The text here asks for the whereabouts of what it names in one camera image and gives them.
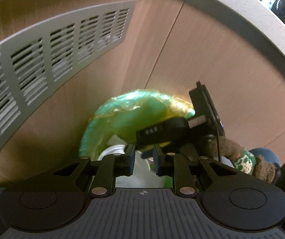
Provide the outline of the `gloved right hand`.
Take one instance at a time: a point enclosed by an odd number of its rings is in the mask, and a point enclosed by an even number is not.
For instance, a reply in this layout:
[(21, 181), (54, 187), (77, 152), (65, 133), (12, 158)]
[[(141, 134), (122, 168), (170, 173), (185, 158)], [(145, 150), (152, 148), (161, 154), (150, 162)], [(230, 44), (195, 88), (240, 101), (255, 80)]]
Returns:
[(225, 136), (219, 136), (218, 139), (215, 136), (209, 137), (205, 142), (204, 150), (207, 155), (213, 158), (217, 158), (220, 153), (221, 158), (228, 159), (239, 171), (250, 175), (253, 173), (256, 165), (254, 155), (245, 147)]

